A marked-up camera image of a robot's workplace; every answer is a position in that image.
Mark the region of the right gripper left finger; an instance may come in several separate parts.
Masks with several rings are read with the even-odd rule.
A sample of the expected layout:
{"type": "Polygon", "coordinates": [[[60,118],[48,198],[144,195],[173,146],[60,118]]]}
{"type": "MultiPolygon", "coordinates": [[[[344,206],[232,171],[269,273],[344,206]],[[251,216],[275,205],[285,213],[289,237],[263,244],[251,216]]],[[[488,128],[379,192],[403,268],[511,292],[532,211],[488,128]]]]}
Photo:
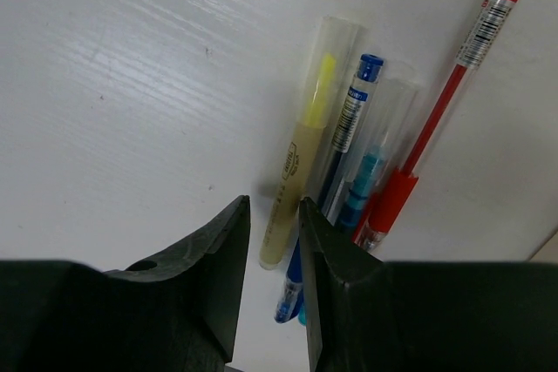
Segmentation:
{"type": "Polygon", "coordinates": [[[223,371],[232,361],[250,235],[241,195],[124,270],[1,264],[4,371],[223,371]]]}

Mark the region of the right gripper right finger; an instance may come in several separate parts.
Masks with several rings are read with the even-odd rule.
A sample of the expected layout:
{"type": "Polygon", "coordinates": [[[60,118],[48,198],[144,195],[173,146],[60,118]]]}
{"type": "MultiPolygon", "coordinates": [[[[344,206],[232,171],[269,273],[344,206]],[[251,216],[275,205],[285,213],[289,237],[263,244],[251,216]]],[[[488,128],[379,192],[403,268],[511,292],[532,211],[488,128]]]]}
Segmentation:
{"type": "Polygon", "coordinates": [[[556,370],[556,265],[381,261],[298,217],[311,370],[556,370]]]}

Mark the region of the dark blue gel pen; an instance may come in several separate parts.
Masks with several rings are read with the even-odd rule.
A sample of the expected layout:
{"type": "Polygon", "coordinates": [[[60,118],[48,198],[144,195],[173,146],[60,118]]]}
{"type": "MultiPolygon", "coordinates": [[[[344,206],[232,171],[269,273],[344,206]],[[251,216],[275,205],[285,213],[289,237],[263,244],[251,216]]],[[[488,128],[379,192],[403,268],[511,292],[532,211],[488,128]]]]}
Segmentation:
{"type": "MultiPolygon", "coordinates": [[[[360,56],[357,70],[344,95],[343,107],[337,119],[327,153],[319,168],[319,194],[317,205],[324,208],[335,175],[344,156],[350,150],[352,140],[367,112],[367,105],[378,86],[385,60],[372,54],[360,56]]],[[[282,295],[276,307],[275,321],[286,323],[298,316],[303,304],[303,278],[300,243],[297,242],[289,261],[282,295]]]]}

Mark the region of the red gel pen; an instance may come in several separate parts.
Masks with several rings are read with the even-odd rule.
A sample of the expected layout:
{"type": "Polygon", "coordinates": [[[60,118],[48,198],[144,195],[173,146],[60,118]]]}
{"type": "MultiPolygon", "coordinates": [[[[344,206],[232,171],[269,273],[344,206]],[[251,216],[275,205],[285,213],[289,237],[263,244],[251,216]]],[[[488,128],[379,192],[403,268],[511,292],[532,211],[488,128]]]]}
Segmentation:
{"type": "Polygon", "coordinates": [[[511,11],[519,0],[482,0],[474,20],[455,55],[452,71],[431,111],[421,122],[420,132],[404,149],[394,167],[382,178],[379,191],[372,195],[372,207],[364,213],[353,242],[372,253],[391,231],[397,217],[419,181],[419,172],[438,140],[458,97],[481,67],[511,11]]]}

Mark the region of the cyan clear pen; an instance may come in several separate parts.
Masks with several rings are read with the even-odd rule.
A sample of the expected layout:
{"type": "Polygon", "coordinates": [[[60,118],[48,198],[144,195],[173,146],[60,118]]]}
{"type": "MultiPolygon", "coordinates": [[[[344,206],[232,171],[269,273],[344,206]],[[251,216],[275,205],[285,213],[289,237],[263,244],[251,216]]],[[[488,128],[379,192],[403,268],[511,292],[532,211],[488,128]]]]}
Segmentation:
{"type": "Polygon", "coordinates": [[[380,82],[360,133],[337,169],[322,207],[328,222],[351,238],[398,150],[419,87],[406,78],[380,82]]]}

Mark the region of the yellow clear pen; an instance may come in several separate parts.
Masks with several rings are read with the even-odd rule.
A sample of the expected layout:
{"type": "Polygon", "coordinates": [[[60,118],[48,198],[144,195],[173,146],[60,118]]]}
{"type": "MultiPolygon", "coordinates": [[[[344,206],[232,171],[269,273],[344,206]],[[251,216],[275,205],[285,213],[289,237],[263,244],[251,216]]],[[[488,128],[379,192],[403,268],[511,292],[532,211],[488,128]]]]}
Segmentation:
{"type": "Polygon", "coordinates": [[[296,108],[293,135],[259,251],[259,264],[266,270],[275,269],[287,249],[299,201],[360,31],[359,24],[340,17],[327,16],[320,23],[296,108]]]}

